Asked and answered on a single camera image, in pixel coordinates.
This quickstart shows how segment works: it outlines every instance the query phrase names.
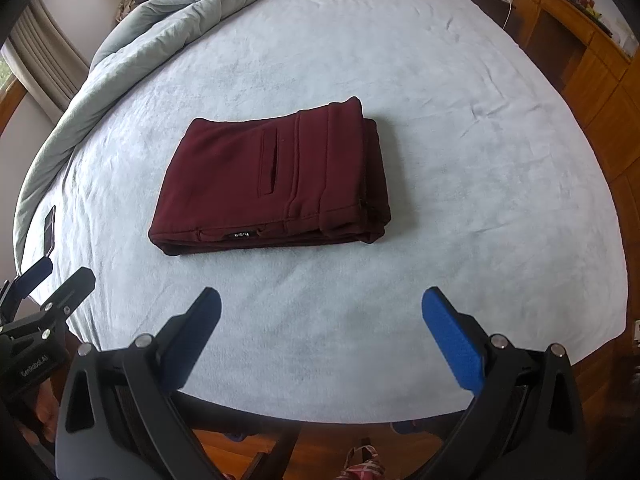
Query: wooden floor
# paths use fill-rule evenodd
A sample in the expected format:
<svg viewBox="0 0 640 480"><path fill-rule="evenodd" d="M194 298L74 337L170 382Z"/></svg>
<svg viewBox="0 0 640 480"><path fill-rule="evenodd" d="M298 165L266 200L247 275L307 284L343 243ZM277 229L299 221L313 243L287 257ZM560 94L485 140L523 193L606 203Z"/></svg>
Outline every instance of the wooden floor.
<svg viewBox="0 0 640 480"><path fill-rule="evenodd" d="M628 390L628 374L614 380L619 340L613 340L574 366L587 429L589 461L594 463L614 441L620 427L621 394ZM236 479L256 453L273 447L275 437L257 435L235 443L221 434L197 431L207 455L218 468ZM351 447L370 438L386 466L386 477L404 478L426 462L442 441L431 434L395 434L388 424L304 424L284 480L332 480L339 475Z"/></svg>
<svg viewBox="0 0 640 480"><path fill-rule="evenodd" d="M220 471L236 479L242 477L256 453L269 451L275 442L262 435L250 436L239 444L218 433L196 431L196 436ZM395 434L388 424L305 424L284 480L333 480L351 447L359 446L366 437L380 454L390 479L404 478L418 469L442 444L428 433Z"/></svg>

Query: maroon pants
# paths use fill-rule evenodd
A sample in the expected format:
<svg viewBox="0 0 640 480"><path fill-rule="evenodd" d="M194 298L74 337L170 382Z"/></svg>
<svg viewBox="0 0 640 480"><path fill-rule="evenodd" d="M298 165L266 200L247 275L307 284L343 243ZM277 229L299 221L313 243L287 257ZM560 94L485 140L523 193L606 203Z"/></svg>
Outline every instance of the maroon pants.
<svg viewBox="0 0 640 480"><path fill-rule="evenodd" d="M372 243L390 220L376 123L352 97L273 119L195 119L149 239L169 255Z"/></svg>

